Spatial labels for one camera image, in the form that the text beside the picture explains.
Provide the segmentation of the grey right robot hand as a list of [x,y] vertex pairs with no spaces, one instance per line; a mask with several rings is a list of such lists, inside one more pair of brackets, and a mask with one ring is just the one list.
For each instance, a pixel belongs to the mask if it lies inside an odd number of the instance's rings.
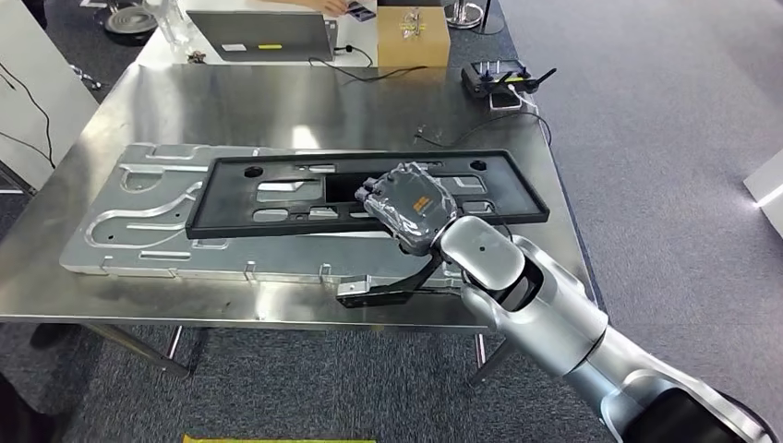
[[423,257],[458,217],[452,194],[416,162],[401,162],[355,191],[365,212],[379,220],[407,254]]

